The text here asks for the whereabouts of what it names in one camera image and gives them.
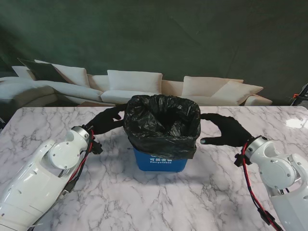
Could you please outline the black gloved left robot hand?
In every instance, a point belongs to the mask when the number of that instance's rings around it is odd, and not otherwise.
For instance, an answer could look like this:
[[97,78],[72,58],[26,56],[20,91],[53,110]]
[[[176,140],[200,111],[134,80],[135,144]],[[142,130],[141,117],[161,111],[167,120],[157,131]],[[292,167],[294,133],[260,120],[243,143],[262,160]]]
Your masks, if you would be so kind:
[[119,104],[100,112],[85,125],[86,130],[92,130],[94,135],[100,135],[123,126],[124,119],[119,113],[125,111],[126,107],[127,104]]

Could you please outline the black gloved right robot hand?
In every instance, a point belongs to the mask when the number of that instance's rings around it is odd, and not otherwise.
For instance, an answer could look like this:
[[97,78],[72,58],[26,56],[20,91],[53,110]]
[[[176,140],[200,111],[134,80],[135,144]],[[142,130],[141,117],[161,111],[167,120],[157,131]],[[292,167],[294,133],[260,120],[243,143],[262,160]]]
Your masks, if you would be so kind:
[[201,119],[211,121],[220,130],[220,137],[201,138],[204,145],[243,147],[254,137],[233,117],[214,113],[201,114]]

